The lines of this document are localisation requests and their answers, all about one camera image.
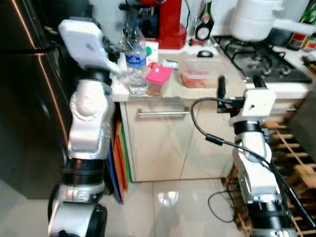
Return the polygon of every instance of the water bottle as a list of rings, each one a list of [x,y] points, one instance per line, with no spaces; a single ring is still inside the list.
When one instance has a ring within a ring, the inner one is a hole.
[[[143,95],[147,91],[146,43],[145,37],[138,28],[137,17],[132,15],[126,24],[123,45],[128,68],[129,90],[134,95]]]

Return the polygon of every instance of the plastic container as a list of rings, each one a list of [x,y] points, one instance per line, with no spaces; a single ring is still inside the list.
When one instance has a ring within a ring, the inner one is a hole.
[[[168,79],[172,69],[163,66],[155,66],[147,74],[147,94],[162,96],[167,89]]]
[[[225,72],[221,60],[187,59],[180,63],[183,85],[188,88],[216,88],[218,78]]]

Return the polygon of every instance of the small bottle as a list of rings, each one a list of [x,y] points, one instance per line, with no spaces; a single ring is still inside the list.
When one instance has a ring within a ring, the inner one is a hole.
[[[134,95],[143,95],[147,92],[146,82],[146,42],[138,28],[138,19],[135,12],[130,12],[130,19],[124,30],[121,43],[125,48],[128,67],[129,90]]]
[[[214,21],[211,15],[211,3],[211,0],[206,1],[203,12],[199,17],[201,23],[197,25],[195,30],[195,37],[198,40],[207,40],[214,26]]]
[[[310,24],[310,25],[315,25],[315,23],[316,23],[315,14],[316,14],[316,3],[315,3],[315,0],[313,0],[307,6],[300,22]],[[298,51],[303,47],[307,38],[308,38],[307,35],[294,33],[292,35],[289,43],[287,44],[287,48],[289,48],[291,50]]]
[[[316,48],[316,34],[312,34],[306,40],[303,46],[303,50],[305,52],[312,52],[315,48]]]

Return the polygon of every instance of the gas stove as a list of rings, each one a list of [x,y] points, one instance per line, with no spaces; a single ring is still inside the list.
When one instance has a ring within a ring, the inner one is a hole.
[[[284,59],[285,52],[276,52],[264,42],[243,42],[231,36],[214,37],[225,55],[252,82],[261,75],[265,82],[312,83],[312,79]]]

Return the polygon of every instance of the black cable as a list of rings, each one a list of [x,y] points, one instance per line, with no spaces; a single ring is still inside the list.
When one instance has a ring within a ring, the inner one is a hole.
[[[195,127],[199,130],[199,132],[202,133],[204,136],[206,136],[206,140],[213,142],[219,146],[226,144],[226,145],[241,149],[245,152],[249,152],[250,154],[254,155],[258,160],[260,160],[262,163],[264,163],[262,165],[275,175],[276,182],[277,182],[279,188],[280,189],[282,188],[282,183],[286,186],[285,191],[286,191],[288,197],[292,200],[293,204],[300,210],[301,214],[303,215],[303,218],[305,218],[305,220],[309,223],[309,225],[316,230],[316,224],[313,222],[312,218],[310,217],[310,215],[307,213],[307,211],[303,207],[303,204],[301,203],[301,201],[299,200],[299,198],[295,194],[294,190],[290,187],[288,182],[282,177],[282,175],[279,173],[279,171],[276,169],[276,167],[273,165],[272,162],[271,163],[267,162],[261,155],[253,152],[252,150],[248,149],[247,147],[243,147],[243,146],[237,145],[235,143],[225,141],[222,138],[216,137],[212,134],[208,134],[205,131],[203,131],[203,129],[198,125],[197,120],[194,116],[194,106],[197,103],[202,102],[202,101],[219,101],[219,102],[223,102],[225,104],[230,104],[230,100],[219,99],[219,98],[215,98],[215,97],[205,97],[205,98],[197,99],[192,103],[190,113],[191,113],[193,123],[194,123]]]
[[[186,30],[188,29],[188,25],[189,25],[189,16],[190,16],[190,6],[188,4],[188,0],[184,0],[186,2],[187,8],[188,8],[188,17],[187,17],[187,26],[186,26]]]
[[[225,190],[225,191],[219,191],[219,192],[213,193],[211,196],[209,196],[209,198],[208,198],[208,200],[207,200],[208,207],[209,207],[210,211],[213,213],[213,215],[214,215],[218,220],[220,220],[220,221],[222,221],[222,222],[225,222],[225,223],[231,223],[231,222],[233,222],[233,221],[236,219],[236,215],[237,215],[235,201],[234,201],[233,196],[232,196],[232,193],[231,193],[232,191],[229,190],[229,184],[230,184],[230,182],[231,182],[231,180],[232,180],[232,176],[233,176],[234,169],[235,169],[235,166],[234,166],[234,164],[233,164],[233,167],[232,167],[232,169],[231,169],[231,171],[230,171],[230,173],[229,173],[229,179],[228,179],[228,182],[227,182],[226,190]],[[216,215],[215,212],[213,211],[211,205],[209,204],[209,202],[210,202],[210,200],[212,199],[212,197],[214,197],[215,195],[218,195],[218,194],[223,194],[223,193],[228,193],[228,195],[229,195],[229,197],[230,197],[230,199],[231,199],[231,201],[232,201],[232,203],[233,203],[234,215],[233,215],[233,219],[230,220],[230,221],[223,220],[223,219],[220,218],[218,215]]]

